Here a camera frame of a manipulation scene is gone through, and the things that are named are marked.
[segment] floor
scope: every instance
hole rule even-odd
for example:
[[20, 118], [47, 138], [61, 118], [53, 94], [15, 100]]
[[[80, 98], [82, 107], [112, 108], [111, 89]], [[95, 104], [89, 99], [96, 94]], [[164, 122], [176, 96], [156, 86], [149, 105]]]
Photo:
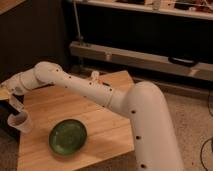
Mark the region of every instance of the floor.
[[[174, 92], [174, 87], [163, 87], [162, 89], [173, 119], [185, 171], [204, 171], [200, 162], [201, 146], [204, 141], [213, 136], [213, 117], [209, 114], [207, 105], [208, 91], [178, 91], [177, 89]], [[0, 171], [16, 170], [17, 156], [18, 144], [0, 130]], [[210, 142], [205, 145], [202, 157], [208, 171], [213, 171], [213, 154]], [[134, 152], [81, 169], [81, 171], [100, 170], [135, 171]]]

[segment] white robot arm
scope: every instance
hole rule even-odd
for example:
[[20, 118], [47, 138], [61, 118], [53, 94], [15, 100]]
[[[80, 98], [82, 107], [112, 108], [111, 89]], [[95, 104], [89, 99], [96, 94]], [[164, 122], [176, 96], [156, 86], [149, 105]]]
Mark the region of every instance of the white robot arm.
[[138, 170], [183, 171], [167, 103], [160, 89], [141, 82], [128, 92], [65, 73], [53, 63], [40, 62], [33, 69], [14, 75], [2, 83], [15, 95], [55, 84], [72, 89], [95, 103], [130, 119]]

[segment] cable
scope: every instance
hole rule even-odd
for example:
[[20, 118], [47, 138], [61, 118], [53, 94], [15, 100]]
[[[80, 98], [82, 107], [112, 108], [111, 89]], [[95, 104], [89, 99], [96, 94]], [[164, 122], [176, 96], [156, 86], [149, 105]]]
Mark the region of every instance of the cable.
[[208, 95], [208, 109], [209, 109], [209, 114], [213, 117], [213, 112], [211, 111], [211, 90], [209, 90], [209, 95]]
[[81, 44], [83, 42], [83, 36], [81, 35], [81, 28], [80, 28], [80, 24], [79, 24], [76, 0], [73, 0], [73, 8], [74, 8], [75, 22], [76, 22], [76, 27], [77, 27], [77, 32], [78, 32], [78, 40], [79, 40], [79, 43]]
[[207, 169], [207, 167], [205, 166], [205, 164], [203, 162], [203, 149], [204, 149], [205, 145], [209, 141], [211, 141], [213, 143], [213, 137], [211, 137], [211, 138], [207, 139], [206, 141], [204, 141], [203, 145], [201, 146], [201, 150], [200, 150], [200, 162], [201, 162], [201, 165], [203, 166], [203, 168], [205, 169], [205, 171], [209, 171], [209, 170]]

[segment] wooden table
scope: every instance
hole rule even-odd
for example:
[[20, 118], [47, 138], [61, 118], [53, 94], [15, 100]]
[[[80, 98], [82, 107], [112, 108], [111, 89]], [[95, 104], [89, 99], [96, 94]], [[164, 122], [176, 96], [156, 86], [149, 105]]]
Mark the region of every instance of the wooden table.
[[26, 0], [0, 0], [0, 15], [23, 3]]
[[[101, 80], [127, 90], [133, 81], [126, 71], [101, 76]], [[18, 171], [70, 171], [134, 150], [130, 122], [67, 89], [51, 86], [31, 91], [25, 107], [34, 122], [29, 134], [21, 134]], [[78, 119], [88, 131], [81, 150], [68, 158], [53, 155], [48, 147], [51, 129], [64, 119]]]

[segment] green bowl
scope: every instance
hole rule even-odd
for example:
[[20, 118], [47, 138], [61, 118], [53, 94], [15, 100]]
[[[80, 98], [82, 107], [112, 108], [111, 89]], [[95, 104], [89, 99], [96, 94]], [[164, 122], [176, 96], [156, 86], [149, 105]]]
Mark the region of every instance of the green bowl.
[[49, 146], [56, 154], [68, 156], [78, 151], [87, 139], [86, 127], [78, 120], [59, 122], [50, 132]]

